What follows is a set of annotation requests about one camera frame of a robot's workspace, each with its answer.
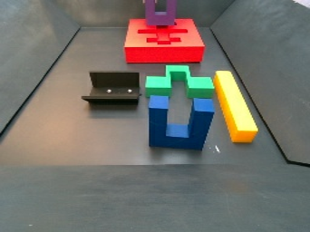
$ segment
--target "black bracket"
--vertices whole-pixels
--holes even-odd
[[[93,91],[83,100],[91,103],[138,103],[139,72],[90,72]]]

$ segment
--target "blue u-shaped block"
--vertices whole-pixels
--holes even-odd
[[[169,107],[170,99],[168,96],[150,96],[150,147],[202,150],[214,118],[213,100],[194,98],[189,125],[168,124]]]

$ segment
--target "building block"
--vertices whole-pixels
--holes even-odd
[[[168,124],[169,97],[150,96],[149,145],[174,149],[202,150],[214,118],[212,99],[193,100],[189,125]]]
[[[146,0],[148,25],[176,25],[177,0],[166,0],[166,12],[156,11],[156,1]]]
[[[129,63],[200,63],[205,44],[193,19],[165,27],[131,19],[123,49]]]
[[[188,65],[166,65],[166,76],[148,76],[146,96],[172,96],[172,82],[185,82],[189,98],[213,98],[214,83],[210,77],[193,77]]]
[[[214,86],[233,142],[253,142],[258,128],[230,71],[218,71]]]

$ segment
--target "yellow block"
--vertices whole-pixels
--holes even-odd
[[[232,72],[217,71],[213,83],[232,141],[253,142],[258,128]]]

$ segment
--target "red block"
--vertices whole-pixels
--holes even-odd
[[[205,44],[193,19],[176,19],[173,26],[131,19],[123,48],[129,63],[198,63]]]

